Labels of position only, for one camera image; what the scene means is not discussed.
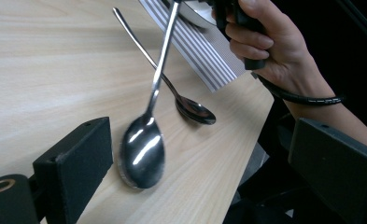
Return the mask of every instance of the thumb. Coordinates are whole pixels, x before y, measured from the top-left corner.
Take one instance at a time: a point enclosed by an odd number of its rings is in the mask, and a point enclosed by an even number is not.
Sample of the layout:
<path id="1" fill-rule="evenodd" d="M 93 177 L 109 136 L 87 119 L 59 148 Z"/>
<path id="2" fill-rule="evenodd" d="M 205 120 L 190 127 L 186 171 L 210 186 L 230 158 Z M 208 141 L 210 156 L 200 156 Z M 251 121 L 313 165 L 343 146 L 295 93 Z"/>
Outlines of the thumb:
<path id="1" fill-rule="evenodd" d="M 268 33 L 286 33 L 295 27 L 270 0 L 238 0 L 238 3 L 249 17 L 259 20 Z"/>

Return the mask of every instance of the striped napkin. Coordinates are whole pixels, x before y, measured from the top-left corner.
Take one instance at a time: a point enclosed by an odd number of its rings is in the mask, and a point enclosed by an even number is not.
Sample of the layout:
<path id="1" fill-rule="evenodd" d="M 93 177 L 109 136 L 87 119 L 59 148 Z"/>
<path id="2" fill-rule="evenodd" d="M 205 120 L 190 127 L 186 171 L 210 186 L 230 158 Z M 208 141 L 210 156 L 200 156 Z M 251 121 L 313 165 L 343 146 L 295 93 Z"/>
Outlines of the striped napkin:
<path id="1" fill-rule="evenodd" d="M 166 5 L 161 0 L 139 1 L 164 30 L 169 19 Z M 216 26 L 204 29 L 178 18 L 172 44 L 212 92 L 246 72 L 243 63 L 231 53 L 228 40 Z"/>

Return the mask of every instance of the spoon handle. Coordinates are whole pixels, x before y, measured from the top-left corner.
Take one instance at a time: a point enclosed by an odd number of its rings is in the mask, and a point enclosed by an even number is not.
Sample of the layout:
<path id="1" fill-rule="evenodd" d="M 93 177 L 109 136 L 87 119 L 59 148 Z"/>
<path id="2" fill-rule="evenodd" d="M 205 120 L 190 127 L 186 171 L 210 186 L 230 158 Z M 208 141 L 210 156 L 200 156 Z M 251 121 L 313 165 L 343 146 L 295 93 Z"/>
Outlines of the spoon handle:
<path id="1" fill-rule="evenodd" d="M 131 37 L 131 39 L 135 42 L 135 44 L 139 47 L 140 51 L 145 55 L 145 57 L 150 62 L 151 66 L 153 66 L 154 69 L 157 69 L 157 64 L 154 62 L 154 60 L 151 58 L 151 56 L 148 54 L 148 52 L 145 50 L 145 48 L 142 46 L 142 44 L 139 42 L 139 40 L 134 35 L 134 32 L 131 30 L 131 27 L 128 25 L 128 22 L 124 19 L 122 14 L 120 13 L 118 8 L 113 8 L 114 14 L 116 15 L 117 19 L 121 23 L 122 27 L 125 29 L 127 34 Z M 169 81 L 168 77 L 161 73 L 162 80 L 165 82 L 165 84 L 169 87 L 171 92 L 178 96 L 177 90 L 175 89 L 174 85 L 172 85 L 171 81 Z"/>
<path id="2" fill-rule="evenodd" d="M 169 44 L 171 43 L 171 38 L 174 32 L 175 21 L 176 21 L 177 14 L 180 9 L 180 3 L 181 3 L 181 0 L 175 0 L 170 10 L 169 21 L 168 21 L 166 30 L 164 32 L 160 60 L 159 60 L 156 72 L 154 73 L 152 92 L 150 95 L 150 100 L 148 102 L 148 109 L 146 111 L 146 114 L 149 114 L 149 115 L 152 113 L 152 110 L 156 104 L 157 97 L 159 94 L 159 89 L 160 89 L 160 84 L 161 84 L 161 73 L 162 73 L 162 70 L 166 62 L 166 56 L 167 56 Z"/>

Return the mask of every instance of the metal spoon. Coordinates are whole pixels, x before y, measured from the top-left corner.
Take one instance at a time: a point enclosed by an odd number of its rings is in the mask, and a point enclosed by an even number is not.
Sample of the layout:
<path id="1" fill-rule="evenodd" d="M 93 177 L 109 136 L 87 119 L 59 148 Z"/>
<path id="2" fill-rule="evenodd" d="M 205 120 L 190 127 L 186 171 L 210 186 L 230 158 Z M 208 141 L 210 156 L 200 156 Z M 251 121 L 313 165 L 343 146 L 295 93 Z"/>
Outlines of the metal spoon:
<path id="1" fill-rule="evenodd" d="M 146 112 L 134 120 L 122 137 L 118 166 L 125 182 L 137 189 L 148 189 L 156 185 L 162 177 L 165 165 L 165 152 L 162 133 L 153 116 L 161 84 L 161 73 L 166 61 L 167 51 L 174 31 L 177 13 L 181 0 L 175 0 L 170 10 L 159 66 L 157 67 L 148 108 Z"/>
<path id="2" fill-rule="evenodd" d="M 151 63 L 151 65 L 157 69 L 157 64 L 151 59 L 148 52 L 143 48 L 142 44 L 139 42 L 139 40 L 134 35 L 134 32 L 129 27 L 128 23 L 125 21 L 125 19 L 122 17 L 120 11 L 117 8 L 113 8 L 114 14 L 116 15 L 117 19 L 120 21 L 122 27 L 124 27 L 125 31 L 128 33 L 128 35 L 131 37 L 131 39 L 135 42 L 135 44 L 139 47 L 139 49 L 142 51 L 142 53 L 145 55 L 145 57 L 148 59 L 148 61 Z M 198 104 L 197 102 L 192 101 L 191 99 L 188 99 L 179 93 L 177 93 L 177 90 L 172 85 L 172 83 L 169 81 L 169 79 L 166 77 L 164 73 L 162 73 L 162 80 L 165 82 L 165 84 L 169 87 L 171 92 L 174 94 L 176 98 L 176 107 L 177 110 L 186 116 L 189 119 L 195 120 L 202 124 L 214 124 L 216 122 L 215 115 L 208 110 L 203 105 Z"/>

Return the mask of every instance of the wooden table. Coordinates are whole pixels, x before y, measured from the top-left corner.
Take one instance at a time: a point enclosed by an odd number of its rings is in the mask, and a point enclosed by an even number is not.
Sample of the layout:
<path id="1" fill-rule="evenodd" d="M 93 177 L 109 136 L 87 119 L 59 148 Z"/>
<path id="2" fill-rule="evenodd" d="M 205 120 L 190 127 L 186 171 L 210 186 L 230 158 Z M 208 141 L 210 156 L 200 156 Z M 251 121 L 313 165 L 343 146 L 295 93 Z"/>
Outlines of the wooden table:
<path id="1" fill-rule="evenodd" d="M 154 70 L 112 7 L 157 59 L 162 31 L 138 1 L 0 0 L 0 176 L 29 177 L 43 152 L 101 117 L 110 117 L 117 155 L 148 104 Z M 162 83 L 154 111 L 166 148 L 162 181 L 131 189 L 113 165 L 78 223 L 222 222 L 273 98 L 249 73 L 211 93 L 174 46 L 164 73 L 217 123 L 183 118 Z"/>

